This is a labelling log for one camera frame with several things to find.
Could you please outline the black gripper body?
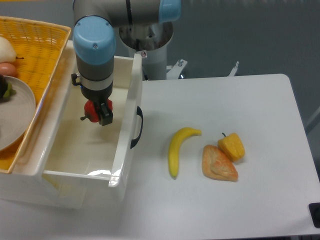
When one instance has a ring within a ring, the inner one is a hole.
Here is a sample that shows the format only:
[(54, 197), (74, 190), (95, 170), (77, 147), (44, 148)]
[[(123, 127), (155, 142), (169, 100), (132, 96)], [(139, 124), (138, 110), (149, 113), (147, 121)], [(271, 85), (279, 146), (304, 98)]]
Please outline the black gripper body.
[(113, 73), (108, 76), (71, 74), (73, 86), (79, 86), (82, 95), (95, 103), (106, 102), (113, 91)]

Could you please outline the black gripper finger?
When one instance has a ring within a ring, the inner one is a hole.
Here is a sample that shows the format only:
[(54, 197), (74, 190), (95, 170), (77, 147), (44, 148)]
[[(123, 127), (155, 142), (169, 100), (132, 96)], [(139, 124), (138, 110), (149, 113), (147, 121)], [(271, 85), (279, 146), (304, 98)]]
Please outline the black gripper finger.
[(106, 126), (113, 122), (113, 112), (109, 108), (107, 102), (103, 102), (100, 104), (98, 113), (100, 118), (99, 124), (101, 126)]

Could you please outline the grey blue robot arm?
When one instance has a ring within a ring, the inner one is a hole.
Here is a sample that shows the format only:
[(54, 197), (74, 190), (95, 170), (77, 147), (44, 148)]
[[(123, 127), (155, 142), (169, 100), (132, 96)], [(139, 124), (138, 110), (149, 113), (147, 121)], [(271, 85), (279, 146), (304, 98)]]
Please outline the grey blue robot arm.
[(92, 122), (105, 126), (113, 121), (108, 98), (113, 90), (114, 56), (119, 29), (122, 42), (139, 51), (164, 47), (173, 34), (172, 22), (181, 15), (179, 0), (75, 0), (73, 48), (79, 85), (83, 96), (92, 101)]

